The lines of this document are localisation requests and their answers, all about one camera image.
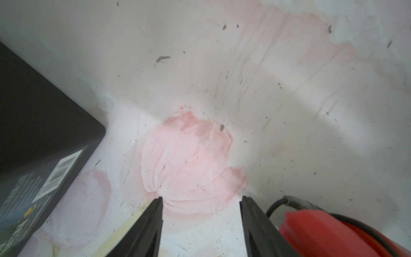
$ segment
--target black box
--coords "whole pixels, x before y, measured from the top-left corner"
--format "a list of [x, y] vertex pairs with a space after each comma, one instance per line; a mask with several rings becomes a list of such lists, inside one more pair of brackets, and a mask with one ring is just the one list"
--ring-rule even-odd
[[105, 128], [0, 43], [0, 257], [44, 223]]

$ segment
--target cable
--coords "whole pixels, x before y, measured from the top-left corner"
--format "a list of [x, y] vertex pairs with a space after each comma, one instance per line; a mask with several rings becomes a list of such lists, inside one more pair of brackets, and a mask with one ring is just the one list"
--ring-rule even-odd
[[[271, 214], [275, 211], [275, 209], [277, 209], [278, 207], [280, 207], [281, 205], [287, 205], [290, 207], [293, 207], [297, 210], [303, 210], [303, 209], [319, 209], [322, 210], [320, 207], [308, 202], [308, 201], [304, 201], [301, 200], [297, 197], [292, 197], [292, 196], [284, 196], [284, 198], [281, 198], [280, 200], [276, 201], [275, 203], [272, 204], [272, 206], [270, 206], [270, 208], [268, 208], [266, 215], [267, 217], [270, 217]], [[367, 224], [362, 223], [359, 220], [353, 219], [353, 218], [349, 218], [346, 217], [344, 215], [340, 215], [340, 214], [335, 214], [335, 213], [329, 213], [331, 216], [333, 216], [335, 219], [339, 220], [339, 221], [343, 221], [346, 223], [349, 223], [359, 229], [361, 229], [362, 231], [364, 231], [365, 233], [369, 234], [372, 238], [374, 238], [379, 244], [381, 244], [391, 255], [392, 257], [400, 257], [398, 255], [398, 253], [394, 250], [394, 248], [380, 235], [377, 233], [377, 231], [375, 229], [373, 229], [372, 227], [368, 226]]]
[[357, 228], [361, 229], [362, 231], [366, 232], [370, 236], [372, 236], [378, 243], [380, 243], [393, 257], [400, 257], [398, 253], [392, 248], [392, 246], [383, 238], [380, 234], [376, 232], [375, 229], [368, 226], [367, 224], [362, 223], [359, 220], [346, 217], [344, 215], [330, 213], [331, 216], [336, 218], [339, 221], [343, 221], [349, 223]]
[[275, 211], [275, 209], [277, 209], [278, 207], [286, 203], [287, 203], [287, 199], [285, 198], [281, 198], [280, 200], [273, 203], [272, 206], [270, 206], [266, 212], [267, 217], [270, 217], [271, 214]]

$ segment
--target yellow strip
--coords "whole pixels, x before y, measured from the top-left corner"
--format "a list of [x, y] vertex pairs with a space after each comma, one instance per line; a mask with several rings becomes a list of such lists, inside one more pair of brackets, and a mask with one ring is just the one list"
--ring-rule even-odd
[[143, 214], [150, 202], [147, 202], [131, 215], [112, 235], [95, 251], [92, 257], [105, 257], [127, 234], [130, 228], [136, 223]]

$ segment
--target white surface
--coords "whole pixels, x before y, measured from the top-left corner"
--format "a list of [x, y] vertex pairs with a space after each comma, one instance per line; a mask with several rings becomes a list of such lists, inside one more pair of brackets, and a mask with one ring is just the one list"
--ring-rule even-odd
[[[295, 195], [411, 249], [410, 9], [407, 0], [3, 1], [1, 41], [107, 128], [83, 169], [101, 160], [111, 182], [101, 232], [58, 256], [91, 256], [131, 216], [126, 155], [182, 105], [225, 124], [228, 165], [245, 167], [242, 193], [263, 210]], [[196, 227], [165, 215], [160, 255], [245, 256], [239, 199]], [[21, 255], [53, 255], [41, 231], [31, 245]]]

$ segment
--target faded pink stain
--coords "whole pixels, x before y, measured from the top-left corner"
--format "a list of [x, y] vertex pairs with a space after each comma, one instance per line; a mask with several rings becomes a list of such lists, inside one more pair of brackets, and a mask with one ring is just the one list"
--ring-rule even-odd
[[104, 171], [81, 172], [43, 224], [42, 230], [61, 248], [81, 246], [99, 233], [112, 194]]
[[233, 143], [216, 120], [199, 119], [192, 107], [154, 128], [141, 151], [141, 178], [146, 192], [163, 197], [164, 207], [178, 213], [213, 213], [224, 209], [247, 177], [226, 167]]
[[[296, 15], [292, 14], [291, 10], [285, 12], [274, 5], [266, 6], [260, 0], [225, 0], [218, 3], [228, 15], [240, 23], [243, 31], [241, 40], [257, 42], [258, 48], [261, 49], [257, 51], [256, 60], [259, 63], [254, 73], [257, 73], [261, 66], [276, 66], [281, 84], [294, 91], [319, 75], [324, 67], [334, 67], [333, 75], [327, 76], [327, 80], [324, 74], [321, 74], [323, 81], [335, 84], [335, 81], [357, 74], [350, 84], [363, 85], [372, 84], [370, 76], [373, 76], [399, 94], [411, 95], [409, 85], [397, 81], [395, 75], [384, 71], [381, 60], [361, 56], [350, 43], [332, 42], [328, 29], [330, 24], [321, 19], [325, 14], [320, 16], [303, 12]], [[337, 28], [332, 26], [331, 33], [336, 30]]]

